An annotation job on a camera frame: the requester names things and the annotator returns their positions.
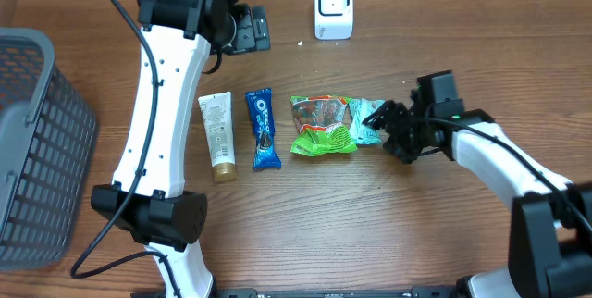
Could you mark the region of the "green snack bag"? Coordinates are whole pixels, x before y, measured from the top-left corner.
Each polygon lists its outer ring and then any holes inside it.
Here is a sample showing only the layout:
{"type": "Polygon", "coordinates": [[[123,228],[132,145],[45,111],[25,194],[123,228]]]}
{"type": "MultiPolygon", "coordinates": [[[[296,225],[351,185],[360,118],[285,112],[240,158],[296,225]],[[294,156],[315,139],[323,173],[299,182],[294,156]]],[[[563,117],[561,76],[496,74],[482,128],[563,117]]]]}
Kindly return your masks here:
{"type": "Polygon", "coordinates": [[[291,152],[310,157],[349,154],[357,145],[343,123],[351,99],[344,96],[292,96],[292,117],[299,132],[291,152]]]}

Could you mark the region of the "blue Oreo cookie pack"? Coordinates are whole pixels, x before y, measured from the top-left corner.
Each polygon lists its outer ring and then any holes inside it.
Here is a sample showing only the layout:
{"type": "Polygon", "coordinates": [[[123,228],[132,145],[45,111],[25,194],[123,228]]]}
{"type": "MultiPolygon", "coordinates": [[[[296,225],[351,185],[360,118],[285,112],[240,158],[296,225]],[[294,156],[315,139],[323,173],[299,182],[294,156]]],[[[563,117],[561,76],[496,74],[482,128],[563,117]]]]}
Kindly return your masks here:
{"type": "Polygon", "coordinates": [[[264,88],[247,92],[245,100],[249,108],[253,135],[256,141],[253,169],[281,168],[275,149],[275,121],[272,107],[272,89],[264,88]]]}

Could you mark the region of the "white cream tube gold cap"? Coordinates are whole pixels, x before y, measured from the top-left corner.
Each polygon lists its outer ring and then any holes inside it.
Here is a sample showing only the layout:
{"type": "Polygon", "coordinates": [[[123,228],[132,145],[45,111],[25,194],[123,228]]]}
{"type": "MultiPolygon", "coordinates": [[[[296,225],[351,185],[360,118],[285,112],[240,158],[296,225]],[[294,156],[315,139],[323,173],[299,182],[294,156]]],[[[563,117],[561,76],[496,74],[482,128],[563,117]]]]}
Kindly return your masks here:
{"type": "Polygon", "coordinates": [[[198,98],[215,182],[237,178],[231,92],[198,98]]]}

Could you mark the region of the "mint green wipes pack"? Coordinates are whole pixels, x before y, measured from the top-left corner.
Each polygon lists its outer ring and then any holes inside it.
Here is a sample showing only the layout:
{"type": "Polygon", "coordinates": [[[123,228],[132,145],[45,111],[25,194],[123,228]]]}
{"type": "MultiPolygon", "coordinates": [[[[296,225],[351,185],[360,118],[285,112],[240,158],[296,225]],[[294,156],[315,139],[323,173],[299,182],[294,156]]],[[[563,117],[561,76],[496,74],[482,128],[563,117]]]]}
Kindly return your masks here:
{"type": "Polygon", "coordinates": [[[385,103],[382,99],[367,100],[352,98],[349,107],[351,112],[351,125],[349,133],[357,145],[372,145],[381,143],[380,133],[363,124],[368,116],[376,112],[385,103]]]}

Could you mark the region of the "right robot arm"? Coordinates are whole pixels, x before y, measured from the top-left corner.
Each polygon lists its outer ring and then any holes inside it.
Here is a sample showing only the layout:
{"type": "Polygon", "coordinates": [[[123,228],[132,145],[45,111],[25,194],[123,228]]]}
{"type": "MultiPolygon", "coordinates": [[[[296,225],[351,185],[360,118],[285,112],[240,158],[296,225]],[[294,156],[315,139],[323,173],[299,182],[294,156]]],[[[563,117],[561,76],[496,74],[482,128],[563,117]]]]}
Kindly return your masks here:
{"type": "Polygon", "coordinates": [[[514,144],[493,117],[466,110],[451,71],[418,78],[411,106],[389,100],[364,118],[405,164],[441,152],[510,210],[505,267],[461,278],[434,297],[580,297],[591,293],[591,185],[577,185],[514,144]]]}

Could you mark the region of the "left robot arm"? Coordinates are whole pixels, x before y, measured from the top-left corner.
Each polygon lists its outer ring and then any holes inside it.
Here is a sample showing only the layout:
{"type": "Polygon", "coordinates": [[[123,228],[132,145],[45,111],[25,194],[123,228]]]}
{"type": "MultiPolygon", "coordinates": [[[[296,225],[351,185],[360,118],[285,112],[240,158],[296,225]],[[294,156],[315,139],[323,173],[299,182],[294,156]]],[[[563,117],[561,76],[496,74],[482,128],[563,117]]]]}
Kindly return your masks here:
{"type": "Polygon", "coordinates": [[[137,0],[129,25],[141,67],[129,136],[110,183],[92,190],[108,228],[127,231],[157,264],[164,297],[215,297],[200,235],[207,199],[185,188],[184,159],[199,79],[209,58],[269,48],[265,10],[241,0],[137,0]]]}

